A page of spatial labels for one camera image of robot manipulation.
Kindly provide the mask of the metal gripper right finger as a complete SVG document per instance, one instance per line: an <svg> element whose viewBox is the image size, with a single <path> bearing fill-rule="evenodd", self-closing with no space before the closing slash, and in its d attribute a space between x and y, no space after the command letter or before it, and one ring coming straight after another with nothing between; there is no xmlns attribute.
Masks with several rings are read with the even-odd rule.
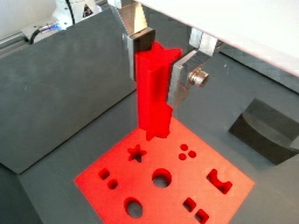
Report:
<svg viewBox="0 0 299 224"><path fill-rule="evenodd" d="M223 42L209 34L192 28L188 51L172 64L172 75L168 90L168 105L175 108L189 94L191 87L201 88L209 78L203 70L204 63L223 47Z"/></svg>

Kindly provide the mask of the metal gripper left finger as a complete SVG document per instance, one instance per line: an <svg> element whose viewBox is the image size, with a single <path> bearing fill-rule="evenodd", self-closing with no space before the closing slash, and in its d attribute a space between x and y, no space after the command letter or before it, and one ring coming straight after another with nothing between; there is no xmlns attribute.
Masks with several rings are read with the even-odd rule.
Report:
<svg viewBox="0 0 299 224"><path fill-rule="evenodd" d="M136 79L136 53L149 51L155 30L148 26L143 5L135 0L109 0L111 10L123 27L123 40L128 54L129 77Z"/></svg>

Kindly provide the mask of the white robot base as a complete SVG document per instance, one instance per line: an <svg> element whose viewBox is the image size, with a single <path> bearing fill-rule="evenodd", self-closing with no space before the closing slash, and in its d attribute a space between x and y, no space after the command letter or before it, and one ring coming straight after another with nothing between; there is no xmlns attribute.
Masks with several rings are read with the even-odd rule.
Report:
<svg viewBox="0 0 299 224"><path fill-rule="evenodd" d="M55 0L55 3L52 16L56 30L65 30L101 12L96 0Z"/></svg>

